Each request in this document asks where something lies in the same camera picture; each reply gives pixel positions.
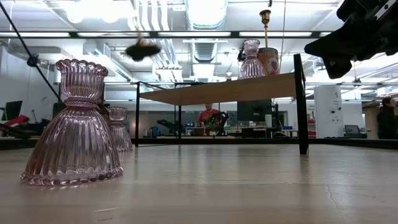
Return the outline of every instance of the shelf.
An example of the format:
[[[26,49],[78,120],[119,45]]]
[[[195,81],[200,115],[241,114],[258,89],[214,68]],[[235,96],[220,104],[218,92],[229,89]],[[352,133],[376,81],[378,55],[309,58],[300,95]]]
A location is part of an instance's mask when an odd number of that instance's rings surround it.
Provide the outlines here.
[[[200,105],[231,101],[267,100],[295,96],[294,73],[206,83],[171,90],[141,93],[141,98],[171,105]]]

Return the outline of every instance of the white pillar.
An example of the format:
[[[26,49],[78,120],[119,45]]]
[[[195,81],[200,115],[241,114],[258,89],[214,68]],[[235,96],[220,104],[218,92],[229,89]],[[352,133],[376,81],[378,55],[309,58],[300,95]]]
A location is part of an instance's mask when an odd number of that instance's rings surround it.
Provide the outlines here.
[[[315,87],[317,138],[344,137],[340,86]]]

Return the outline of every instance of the black cable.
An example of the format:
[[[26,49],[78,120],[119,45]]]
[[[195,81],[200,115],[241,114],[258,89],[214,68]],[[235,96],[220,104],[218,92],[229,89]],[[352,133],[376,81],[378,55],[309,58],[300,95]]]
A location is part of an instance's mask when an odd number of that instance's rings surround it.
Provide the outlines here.
[[[6,9],[4,8],[4,6],[2,5],[1,1],[0,1],[0,7],[1,7],[1,10],[3,11],[4,15],[7,17],[7,20],[10,22],[10,25],[14,29],[15,33],[17,34],[18,39],[21,41],[22,45],[24,46],[26,53],[29,55],[29,58],[33,58],[32,54],[30,53],[29,49],[27,48],[27,46],[26,46],[26,44],[24,42],[24,39],[22,39],[19,31],[17,30],[17,27],[12,22],[10,16],[8,15],[8,13],[7,13]],[[37,69],[37,71],[39,71],[40,75],[42,76],[42,78],[44,79],[46,84],[50,87],[50,89],[54,93],[54,95],[58,98],[58,100],[62,101],[60,96],[58,96],[57,92],[54,90],[54,88],[49,83],[49,81],[45,78],[43,72],[41,71],[41,69],[39,68],[39,66],[37,64],[35,64],[35,68]]]

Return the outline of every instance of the red shirt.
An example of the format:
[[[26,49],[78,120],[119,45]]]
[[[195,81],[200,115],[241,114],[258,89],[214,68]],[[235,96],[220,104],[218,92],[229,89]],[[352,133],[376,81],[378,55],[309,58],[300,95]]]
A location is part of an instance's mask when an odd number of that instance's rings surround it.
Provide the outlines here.
[[[198,123],[201,124],[201,122],[203,122],[205,124],[205,126],[208,125],[208,120],[211,118],[211,116],[213,114],[217,114],[218,112],[219,111],[216,109],[212,109],[211,111],[208,111],[208,110],[202,111],[199,115]],[[210,131],[211,130],[209,128],[206,128],[207,135],[209,135]]]

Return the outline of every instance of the wooden table surface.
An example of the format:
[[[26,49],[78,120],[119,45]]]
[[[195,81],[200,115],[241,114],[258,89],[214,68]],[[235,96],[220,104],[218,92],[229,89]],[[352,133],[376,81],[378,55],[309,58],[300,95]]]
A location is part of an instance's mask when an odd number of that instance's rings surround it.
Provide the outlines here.
[[[31,149],[0,151],[0,223],[397,223],[398,151],[297,148],[140,147],[71,187],[20,184]]]

